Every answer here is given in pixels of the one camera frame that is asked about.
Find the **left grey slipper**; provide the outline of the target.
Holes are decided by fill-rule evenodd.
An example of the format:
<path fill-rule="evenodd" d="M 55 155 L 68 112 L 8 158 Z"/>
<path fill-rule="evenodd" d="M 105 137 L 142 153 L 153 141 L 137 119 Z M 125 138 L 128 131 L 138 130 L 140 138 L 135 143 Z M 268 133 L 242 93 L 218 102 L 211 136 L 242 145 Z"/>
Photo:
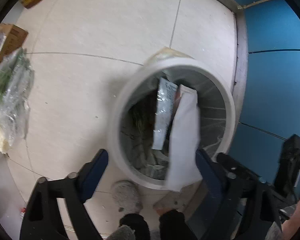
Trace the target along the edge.
<path fill-rule="evenodd" d="M 111 195 L 119 213 L 139 214 L 143 209 L 138 187 L 131 181 L 121 180 L 111 186 Z"/>

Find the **red white snack bag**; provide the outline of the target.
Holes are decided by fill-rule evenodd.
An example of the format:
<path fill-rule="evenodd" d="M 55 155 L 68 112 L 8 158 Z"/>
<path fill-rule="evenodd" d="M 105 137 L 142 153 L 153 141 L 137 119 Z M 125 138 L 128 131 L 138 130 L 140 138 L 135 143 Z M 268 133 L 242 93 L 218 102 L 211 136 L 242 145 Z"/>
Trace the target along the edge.
<path fill-rule="evenodd" d="M 153 150 L 162 150 L 173 113 L 178 86 L 161 77 L 157 92 L 157 110 L 153 130 Z"/>

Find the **white trash bin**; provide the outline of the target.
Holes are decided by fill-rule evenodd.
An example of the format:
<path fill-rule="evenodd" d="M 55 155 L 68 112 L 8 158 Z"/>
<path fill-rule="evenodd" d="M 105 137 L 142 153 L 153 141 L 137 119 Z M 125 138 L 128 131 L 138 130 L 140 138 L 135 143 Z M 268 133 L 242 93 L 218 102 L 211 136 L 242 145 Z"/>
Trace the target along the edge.
<path fill-rule="evenodd" d="M 124 85 L 110 117 L 108 145 L 111 157 L 133 182 L 155 190 L 168 190 L 169 139 L 179 95 L 162 150 L 153 150 L 159 80 L 194 89 L 198 94 L 200 142 L 210 159 L 230 147 L 236 124 L 230 88 L 211 66 L 171 48 L 162 48 Z"/>

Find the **blue kitchen cabinets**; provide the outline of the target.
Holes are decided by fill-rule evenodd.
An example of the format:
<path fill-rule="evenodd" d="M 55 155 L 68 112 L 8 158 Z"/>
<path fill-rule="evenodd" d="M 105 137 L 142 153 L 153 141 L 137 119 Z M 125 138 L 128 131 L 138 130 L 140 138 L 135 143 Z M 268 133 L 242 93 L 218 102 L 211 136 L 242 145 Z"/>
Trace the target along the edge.
<path fill-rule="evenodd" d="M 283 142 L 300 136 L 300 19 L 285 0 L 234 0 L 244 7 L 248 73 L 230 155 L 269 182 Z"/>

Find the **brown cardboard box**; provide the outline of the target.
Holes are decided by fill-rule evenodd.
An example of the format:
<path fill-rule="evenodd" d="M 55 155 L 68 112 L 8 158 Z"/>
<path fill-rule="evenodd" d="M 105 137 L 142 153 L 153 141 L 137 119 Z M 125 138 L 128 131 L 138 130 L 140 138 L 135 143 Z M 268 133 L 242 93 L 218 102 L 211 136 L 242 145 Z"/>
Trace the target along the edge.
<path fill-rule="evenodd" d="M 14 24 L 0 24 L 0 62 L 2 59 L 20 48 L 28 36 L 28 32 Z"/>

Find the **plastic bag with vegetables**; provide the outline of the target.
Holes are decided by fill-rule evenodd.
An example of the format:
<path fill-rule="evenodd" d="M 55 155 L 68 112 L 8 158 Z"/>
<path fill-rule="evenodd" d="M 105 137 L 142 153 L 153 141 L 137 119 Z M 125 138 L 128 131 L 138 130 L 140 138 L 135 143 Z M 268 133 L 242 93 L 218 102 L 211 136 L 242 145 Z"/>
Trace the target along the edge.
<path fill-rule="evenodd" d="M 0 152 L 8 153 L 16 142 L 26 138 L 30 107 L 28 98 L 34 83 L 34 70 L 26 50 L 18 48 L 0 63 Z"/>

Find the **white tissue paper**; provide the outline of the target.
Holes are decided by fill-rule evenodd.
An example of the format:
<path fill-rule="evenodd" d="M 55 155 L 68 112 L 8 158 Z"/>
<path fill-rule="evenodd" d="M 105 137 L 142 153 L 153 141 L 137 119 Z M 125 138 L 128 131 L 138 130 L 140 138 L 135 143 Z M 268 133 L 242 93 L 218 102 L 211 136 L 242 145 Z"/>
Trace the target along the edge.
<path fill-rule="evenodd" d="M 196 165 L 196 150 L 200 142 L 200 112 L 197 91 L 180 85 L 179 102 L 169 139 L 169 165 L 165 187 L 179 192 L 202 179 Z"/>

